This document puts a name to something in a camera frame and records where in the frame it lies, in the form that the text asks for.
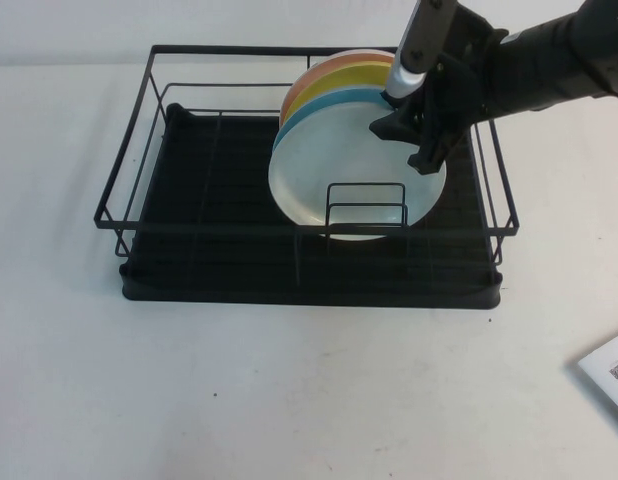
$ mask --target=white background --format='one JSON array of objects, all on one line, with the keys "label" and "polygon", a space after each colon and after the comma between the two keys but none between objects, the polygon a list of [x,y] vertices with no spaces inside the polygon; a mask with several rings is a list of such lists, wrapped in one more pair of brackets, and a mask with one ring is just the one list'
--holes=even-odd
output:
[{"label": "white background", "polygon": [[[516,31],[579,0],[467,0]],[[415,0],[0,0],[0,64],[143,61],[154,43],[395,45]]]},{"label": "white background", "polygon": [[[0,66],[0,480],[618,479],[574,366],[618,335],[617,101],[499,122],[522,229],[495,311],[122,298],[92,221],[143,71],[119,62],[395,44],[413,6],[209,3],[0,1],[0,64],[49,64]],[[471,5],[517,29],[576,2]]]}]

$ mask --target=blue plate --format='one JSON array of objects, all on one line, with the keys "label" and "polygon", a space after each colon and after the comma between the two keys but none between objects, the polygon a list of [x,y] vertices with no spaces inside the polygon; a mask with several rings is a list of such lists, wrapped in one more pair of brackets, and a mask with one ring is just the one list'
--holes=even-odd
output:
[{"label": "blue plate", "polygon": [[282,141],[285,135],[287,135],[291,131],[291,129],[298,125],[302,120],[307,118],[309,115],[316,113],[319,110],[331,107],[333,105],[354,102],[375,103],[377,105],[386,107],[387,112],[390,112],[391,107],[382,98],[382,96],[380,95],[381,92],[382,88],[372,86],[357,86],[340,88],[338,90],[333,90],[331,92],[314,98],[310,102],[303,105],[302,108],[300,108],[296,113],[289,117],[289,119],[285,122],[285,124],[278,132],[278,135],[276,136],[276,140],[273,143],[273,150],[276,149],[276,147]]}]

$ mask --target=yellow plate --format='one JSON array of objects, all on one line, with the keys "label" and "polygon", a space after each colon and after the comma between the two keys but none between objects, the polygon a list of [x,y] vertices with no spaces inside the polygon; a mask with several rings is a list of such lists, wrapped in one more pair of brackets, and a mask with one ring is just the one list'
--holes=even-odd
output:
[{"label": "yellow plate", "polygon": [[320,77],[298,94],[287,110],[283,123],[308,101],[336,88],[350,85],[384,86],[390,70],[391,64],[386,62],[358,62],[334,70]]}]

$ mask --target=paper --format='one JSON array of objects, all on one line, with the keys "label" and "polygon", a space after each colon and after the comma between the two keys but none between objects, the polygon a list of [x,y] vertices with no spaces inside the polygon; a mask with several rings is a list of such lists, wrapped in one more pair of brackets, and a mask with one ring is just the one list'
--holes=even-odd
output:
[{"label": "paper", "polygon": [[580,360],[578,365],[618,405],[618,337]]}]

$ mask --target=white plate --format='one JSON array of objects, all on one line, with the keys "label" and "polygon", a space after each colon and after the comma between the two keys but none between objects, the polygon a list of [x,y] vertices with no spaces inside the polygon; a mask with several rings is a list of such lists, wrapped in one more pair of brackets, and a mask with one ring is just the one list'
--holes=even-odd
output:
[{"label": "white plate", "polygon": [[[407,223],[415,224],[436,204],[444,188],[446,165],[420,175],[407,165],[418,147],[383,141],[369,124],[387,108],[347,103],[320,110],[296,125],[276,147],[269,187],[280,209],[298,225],[324,225],[327,189],[332,183],[384,182],[406,187]],[[331,203],[401,203],[393,186],[334,187]],[[400,207],[334,207],[329,223],[401,223]],[[334,235],[340,240],[370,240],[368,235]]]}]

